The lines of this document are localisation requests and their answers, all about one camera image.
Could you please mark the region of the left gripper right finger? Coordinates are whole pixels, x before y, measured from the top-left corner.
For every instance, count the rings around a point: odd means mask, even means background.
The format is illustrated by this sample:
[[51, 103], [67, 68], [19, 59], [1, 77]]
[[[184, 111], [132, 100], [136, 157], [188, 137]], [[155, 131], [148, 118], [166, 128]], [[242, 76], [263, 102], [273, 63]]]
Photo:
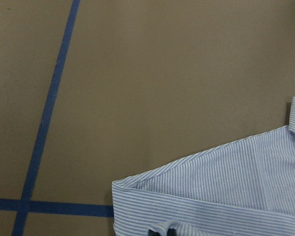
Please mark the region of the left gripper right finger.
[[177, 236], [177, 231], [176, 231], [176, 229], [169, 228], [169, 229], [167, 230], [167, 236]]

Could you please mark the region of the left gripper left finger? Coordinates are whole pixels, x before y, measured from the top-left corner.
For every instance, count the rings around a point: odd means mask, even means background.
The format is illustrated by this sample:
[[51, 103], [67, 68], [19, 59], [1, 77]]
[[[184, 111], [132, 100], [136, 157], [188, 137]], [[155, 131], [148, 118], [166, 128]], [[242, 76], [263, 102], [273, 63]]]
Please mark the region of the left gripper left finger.
[[156, 236], [156, 232], [153, 230], [148, 230], [147, 236]]

